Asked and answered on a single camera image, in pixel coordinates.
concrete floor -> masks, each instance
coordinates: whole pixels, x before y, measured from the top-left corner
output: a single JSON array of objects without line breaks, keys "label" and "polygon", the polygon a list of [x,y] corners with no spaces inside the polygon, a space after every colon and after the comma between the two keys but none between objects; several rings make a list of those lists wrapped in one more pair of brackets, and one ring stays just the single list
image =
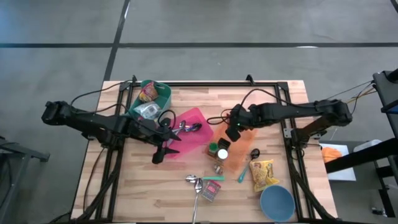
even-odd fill
[{"label": "concrete floor", "polygon": [[[0,43],[112,43],[123,3],[0,0]],[[121,42],[398,42],[397,21],[390,0],[133,0]],[[46,164],[30,163],[12,223],[49,222],[71,208],[87,141],[40,117],[46,101],[101,88],[110,51],[0,49],[0,135],[51,153]],[[304,80],[309,99],[320,100],[397,68],[396,55],[395,47],[119,49],[111,80],[132,74],[140,80],[242,80],[250,73],[256,80]],[[92,110],[97,101],[91,95],[76,106]],[[377,95],[360,99],[354,121],[338,128],[333,140],[391,138],[380,107]],[[365,189],[352,200],[345,200],[344,188],[332,190],[340,218],[372,222],[365,210],[340,212],[370,207]]]}]

green lid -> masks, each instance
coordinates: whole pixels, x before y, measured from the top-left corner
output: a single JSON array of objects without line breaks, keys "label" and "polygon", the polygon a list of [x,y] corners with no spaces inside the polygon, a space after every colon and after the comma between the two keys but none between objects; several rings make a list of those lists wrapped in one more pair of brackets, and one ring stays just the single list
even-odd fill
[{"label": "green lid", "polygon": [[215,151],[217,151],[217,149],[218,149],[217,143],[215,143],[215,142],[210,143],[210,145],[209,145],[210,151],[215,152]]}]

wooden tabletop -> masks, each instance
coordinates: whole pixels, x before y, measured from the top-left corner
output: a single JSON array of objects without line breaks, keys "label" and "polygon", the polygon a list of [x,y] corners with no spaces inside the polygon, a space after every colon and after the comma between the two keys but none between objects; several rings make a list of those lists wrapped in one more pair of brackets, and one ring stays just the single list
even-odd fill
[{"label": "wooden tabletop", "polygon": [[[308,102],[304,82],[287,81],[293,103]],[[103,88],[117,82],[104,82]],[[102,92],[98,109],[115,104],[118,96],[118,86]],[[260,87],[271,93],[271,87]],[[245,94],[252,87],[173,87],[172,107],[177,115],[193,107],[201,110],[205,118],[219,116],[223,109],[232,108],[240,103]],[[133,99],[140,88],[134,89]],[[255,103],[275,102],[275,99],[265,93],[255,91],[246,100],[245,107]],[[112,115],[114,110],[102,112],[103,115]],[[313,121],[312,118],[296,119],[297,126],[303,127]],[[142,142],[127,139],[118,192],[114,210],[114,222],[190,222],[192,220],[195,191],[193,185],[185,181],[185,176],[195,174],[199,177],[214,175],[213,161],[203,153],[206,146],[176,160],[165,159],[163,163],[151,163],[155,147]],[[280,180],[279,185],[292,192],[290,175],[287,168],[286,153],[280,124],[258,129],[251,148],[261,150],[261,160],[274,160],[274,177]],[[78,192],[73,206],[72,218],[82,214],[83,195],[86,189],[94,161],[102,148],[96,141],[88,145],[83,171],[80,177]],[[95,174],[91,181],[87,205],[98,193],[103,175],[106,153],[103,152]],[[331,194],[328,177],[322,154],[317,146],[305,149],[305,167],[311,191],[319,202],[333,216],[337,216],[335,203]],[[197,222],[271,222],[261,212],[259,205],[260,193],[253,190],[251,173],[248,172],[243,183],[237,182],[238,176],[230,172],[224,173],[226,181],[220,182],[219,191],[213,203],[199,197]],[[302,208],[307,214],[303,193],[300,191]],[[107,198],[104,203],[104,214],[108,211]],[[296,221],[294,215],[290,221]]]}]

green basket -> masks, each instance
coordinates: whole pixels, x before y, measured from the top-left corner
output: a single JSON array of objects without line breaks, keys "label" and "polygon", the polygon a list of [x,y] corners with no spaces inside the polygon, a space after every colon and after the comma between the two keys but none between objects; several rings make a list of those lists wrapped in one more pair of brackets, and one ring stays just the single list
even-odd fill
[{"label": "green basket", "polygon": [[[154,102],[162,108],[162,112],[169,109],[172,104],[172,90],[171,88],[164,84],[159,83],[152,80],[144,80],[141,82],[141,88],[144,88],[148,83],[154,82],[155,89],[157,91],[158,97],[154,100]],[[144,104],[138,97],[134,100],[134,103],[129,108],[129,114],[138,114],[134,111],[134,108],[137,106]]]}]

blue bowl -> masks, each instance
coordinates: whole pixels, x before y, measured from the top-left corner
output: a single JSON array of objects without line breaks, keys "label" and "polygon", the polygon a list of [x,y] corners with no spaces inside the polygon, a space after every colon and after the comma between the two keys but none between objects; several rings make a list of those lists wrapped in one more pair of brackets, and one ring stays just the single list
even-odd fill
[{"label": "blue bowl", "polygon": [[262,212],[275,222],[286,222],[294,214],[294,200],[288,190],[279,185],[267,187],[261,193]]}]

